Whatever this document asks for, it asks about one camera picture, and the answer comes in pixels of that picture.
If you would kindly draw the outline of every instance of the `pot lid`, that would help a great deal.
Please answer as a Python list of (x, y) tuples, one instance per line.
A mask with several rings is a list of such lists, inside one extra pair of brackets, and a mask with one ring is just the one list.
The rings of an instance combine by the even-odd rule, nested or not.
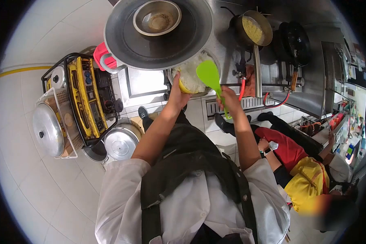
[(107, 154), (115, 160), (130, 159), (138, 144), (136, 135), (122, 127), (113, 128), (104, 139)]
[(51, 74), (51, 86), (55, 89), (63, 88), (65, 84), (65, 69), (57, 66)]
[(61, 126), (53, 109), (47, 104), (40, 103), (34, 110), (33, 129), (35, 138), (47, 154), (58, 157), (63, 153)]

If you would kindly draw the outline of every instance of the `plastic basket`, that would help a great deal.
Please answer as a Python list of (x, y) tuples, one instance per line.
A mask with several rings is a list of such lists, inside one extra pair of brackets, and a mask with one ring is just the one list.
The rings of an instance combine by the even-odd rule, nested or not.
[(69, 95), (66, 88), (55, 89), (52, 87), (44, 95), (42, 95), (36, 102), (35, 106), (46, 101), (49, 98), (54, 98), (60, 115), (60, 124), (66, 131), (67, 139), (69, 140), (73, 151), (69, 156), (58, 156), (56, 159), (75, 159), (77, 158), (77, 151), (83, 147), (83, 140), (81, 139), (79, 129), (74, 119), (71, 103), (69, 101)]

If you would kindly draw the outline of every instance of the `pan handle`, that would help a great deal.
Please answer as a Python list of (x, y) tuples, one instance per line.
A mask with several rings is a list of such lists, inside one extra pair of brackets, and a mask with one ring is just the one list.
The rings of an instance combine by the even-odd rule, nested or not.
[(259, 47), (257, 45), (254, 45), (254, 64), (255, 64), (255, 96), (257, 98), (261, 98), (262, 97), (261, 69), (260, 69)]

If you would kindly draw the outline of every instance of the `red gas hose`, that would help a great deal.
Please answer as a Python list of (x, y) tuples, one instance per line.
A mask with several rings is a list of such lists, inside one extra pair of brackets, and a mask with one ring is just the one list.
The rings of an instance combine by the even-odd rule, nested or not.
[(241, 99), (243, 98), (244, 95), (244, 91), (245, 91), (245, 77), (241, 77), (241, 90), (240, 90), (240, 95), (239, 95), (239, 101), (241, 101)]
[(281, 102), (280, 104), (277, 104), (277, 105), (275, 105), (275, 106), (267, 106), (267, 105), (266, 105), (266, 98), (267, 98), (268, 94), (269, 94), (269, 93), (266, 93), (266, 95), (265, 95), (265, 96), (264, 96), (264, 98), (263, 98), (263, 105), (264, 105), (264, 107), (266, 107), (266, 108), (268, 108), (268, 109), (272, 109), (272, 108), (276, 108), (276, 107), (281, 106), (282, 104), (284, 104), (284, 103), (288, 100), (288, 98), (289, 98), (289, 96), (290, 96), (290, 92), (288, 92), (288, 93), (287, 93), (287, 96), (286, 96), (286, 98), (283, 100), (283, 102)]

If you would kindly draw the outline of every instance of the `yellow bowl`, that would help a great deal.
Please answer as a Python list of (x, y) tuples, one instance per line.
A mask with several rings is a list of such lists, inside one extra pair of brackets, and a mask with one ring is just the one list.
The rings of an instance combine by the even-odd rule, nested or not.
[(192, 93), (192, 92), (190, 92), (189, 90), (187, 90), (185, 88), (185, 86), (183, 85), (181, 79), (179, 79), (179, 88), (180, 88), (181, 92), (183, 92), (183, 93), (195, 94), (195, 93)]

